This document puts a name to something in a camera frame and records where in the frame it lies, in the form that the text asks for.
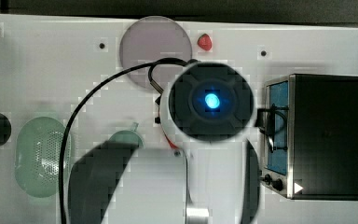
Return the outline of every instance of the white tabletop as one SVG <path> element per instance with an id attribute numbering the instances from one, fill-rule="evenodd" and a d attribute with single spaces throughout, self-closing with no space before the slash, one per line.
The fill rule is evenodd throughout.
<path id="1" fill-rule="evenodd" d="M 0 15 L 0 112 L 12 124 L 0 147 L 0 224 L 55 223 L 57 197 L 37 200 L 16 183 L 14 159 L 21 127 L 39 116 L 66 123 L 82 97 L 121 70 L 118 45 L 133 20 Z M 190 36 L 193 58 L 236 68 L 250 83 L 261 105 L 266 80 L 297 73 L 358 76 L 358 29 L 179 22 Z M 211 52 L 197 47 L 207 33 Z M 104 43 L 105 49 L 99 49 Z M 268 55 L 260 56 L 265 50 Z M 99 91 L 73 127 L 76 156 L 116 131 L 139 123 L 147 147 L 168 148 L 154 124 L 156 92 L 121 77 Z M 257 130 L 251 139 L 256 151 Z M 358 223 L 358 202 L 290 201 L 261 188 L 254 223 Z"/>

